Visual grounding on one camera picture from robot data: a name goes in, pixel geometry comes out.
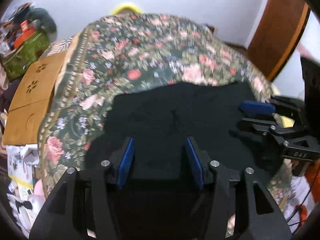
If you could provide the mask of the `orange sleeve right forearm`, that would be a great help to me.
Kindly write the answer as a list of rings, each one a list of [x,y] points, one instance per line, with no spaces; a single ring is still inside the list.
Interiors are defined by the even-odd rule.
[[[304,176],[310,186],[310,192],[307,194],[304,203],[301,205],[298,211],[300,218],[300,223],[298,224],[299,227],[304,224],[304,221],[308,217],[308,210],[305,205],[308,197],[312,197],[315,204],[319,202],[319,161],[310,164],[306,169]]]

